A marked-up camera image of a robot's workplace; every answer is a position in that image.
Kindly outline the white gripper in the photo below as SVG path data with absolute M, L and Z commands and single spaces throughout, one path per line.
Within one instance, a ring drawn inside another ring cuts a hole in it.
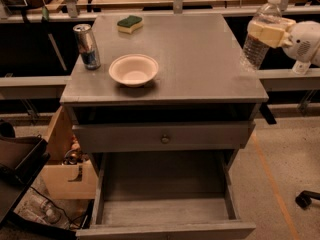
M 283 47 L 291 59 L 320 66 L 320 23 L 282 18 L 279 23 L 251 20 L 248 34 L 271 48 Z

